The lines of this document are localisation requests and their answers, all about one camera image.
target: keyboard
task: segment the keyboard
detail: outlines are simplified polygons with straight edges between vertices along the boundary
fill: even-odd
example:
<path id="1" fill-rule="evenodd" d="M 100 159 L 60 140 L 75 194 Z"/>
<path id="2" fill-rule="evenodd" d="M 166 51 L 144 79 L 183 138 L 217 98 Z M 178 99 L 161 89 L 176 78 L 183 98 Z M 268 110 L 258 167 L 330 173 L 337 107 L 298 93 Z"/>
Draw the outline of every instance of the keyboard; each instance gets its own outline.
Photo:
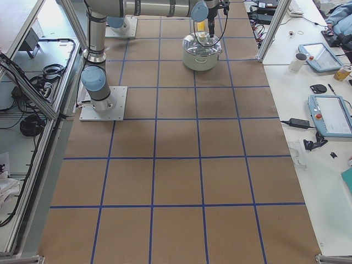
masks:
<path id="1" fill-rule="evenodd" d="M 291 0 L 291 4 L 287 9 L 287 13 L 290 17 L 293 18 L 301 18 L 304 14 L 303 10 L 296 3 L 296 0 Z"/>

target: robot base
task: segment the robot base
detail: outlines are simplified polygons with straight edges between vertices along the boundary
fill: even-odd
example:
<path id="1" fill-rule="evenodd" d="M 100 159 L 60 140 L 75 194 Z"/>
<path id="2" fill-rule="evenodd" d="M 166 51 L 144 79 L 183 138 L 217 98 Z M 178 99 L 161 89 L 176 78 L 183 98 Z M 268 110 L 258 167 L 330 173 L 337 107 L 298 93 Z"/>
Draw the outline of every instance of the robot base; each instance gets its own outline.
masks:
<path id="1" fill-rule="evenodd" d="M 127 86 L 110 86 L 112 95 L 116 98 L 117 103 L 113 109 L 96 112 L 91 103 L 85 103 L 82 106 L 80 116 L 81 121 L 122 121 L 125 113 Z M 85 101 L 90 101 L 87 93 Z"/>
<path id="2" fill-rule="evenodd" d="M 126 39 L 126 38 L 131 38 L 134 39 L 136 38 L 136 32 L 137 32 L 137 22 L 138 18 L 126 18 L 129 20 L 130 26 L 125 32 L 114 32 L 110 27 L 106 27 L 105 31 L 105 38 L 107 39 Z"/>

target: pot lid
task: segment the pot lid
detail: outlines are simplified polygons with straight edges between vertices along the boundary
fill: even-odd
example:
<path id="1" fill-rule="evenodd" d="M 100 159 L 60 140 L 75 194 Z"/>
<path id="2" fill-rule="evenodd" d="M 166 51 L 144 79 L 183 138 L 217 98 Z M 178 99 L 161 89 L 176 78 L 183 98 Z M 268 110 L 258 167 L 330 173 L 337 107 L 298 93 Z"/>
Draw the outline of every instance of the pot lid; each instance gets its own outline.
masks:
<path id="1" fill-rule="evenodd" d="M 194 33 L 191 33 L 183 39 L 183 48 L 195 56 L 207 57 L 221 52 L 221 44 L 220 41 L 217 42 L 218 40 L 217 36 L 210 38 L 208 32 L 198 31 L 196 32 L 196 38 Z"/>

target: clothing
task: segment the clothing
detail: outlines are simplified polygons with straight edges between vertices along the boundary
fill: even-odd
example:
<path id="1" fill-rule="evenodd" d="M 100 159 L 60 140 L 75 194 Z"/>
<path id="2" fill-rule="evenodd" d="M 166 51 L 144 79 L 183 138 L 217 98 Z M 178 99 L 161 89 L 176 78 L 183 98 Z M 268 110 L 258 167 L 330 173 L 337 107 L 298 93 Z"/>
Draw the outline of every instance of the clothing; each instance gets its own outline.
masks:
<path id="1" fill-rule="evenodd" d="M 352 34 L 352 0 L 336 8 L 325 21 L 333 25 L 336 35 Z"/>

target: white cup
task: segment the white cup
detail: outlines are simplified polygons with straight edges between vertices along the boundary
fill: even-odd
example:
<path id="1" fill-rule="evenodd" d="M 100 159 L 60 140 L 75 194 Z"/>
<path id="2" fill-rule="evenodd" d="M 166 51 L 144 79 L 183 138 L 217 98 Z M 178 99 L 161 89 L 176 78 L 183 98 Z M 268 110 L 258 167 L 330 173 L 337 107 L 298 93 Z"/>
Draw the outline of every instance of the white cup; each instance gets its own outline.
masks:
<path id="1" fill-rule="evenodd" d="M 307 55 L 304 53 L 296 53 L 295 57 L 291 61 L 289 65 L 289 69 L 298 72 L 300 68 L 302 68 L 302 65 L 306 62 L 307 60 Z"/>

